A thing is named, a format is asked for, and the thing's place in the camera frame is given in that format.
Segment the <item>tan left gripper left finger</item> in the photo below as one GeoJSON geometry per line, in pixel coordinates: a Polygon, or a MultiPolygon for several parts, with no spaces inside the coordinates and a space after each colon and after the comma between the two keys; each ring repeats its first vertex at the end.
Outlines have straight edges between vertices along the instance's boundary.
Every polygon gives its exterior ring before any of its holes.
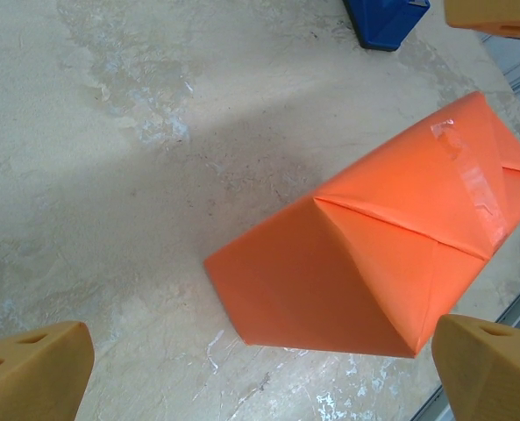
{"type": "Polygon", "coordinates": [[[74,420],[94,360],[80,321],[0,339],[0,420],[74,420]]]}

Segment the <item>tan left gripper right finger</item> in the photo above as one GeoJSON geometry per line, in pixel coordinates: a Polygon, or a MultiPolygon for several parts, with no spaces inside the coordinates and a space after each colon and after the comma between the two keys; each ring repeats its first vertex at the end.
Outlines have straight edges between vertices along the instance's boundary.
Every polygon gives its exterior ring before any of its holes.
{"type": "Polygon", "coordinates": [[[520,329],[444,315],[432,357],[457,420],[520,420],[520,329]]]}

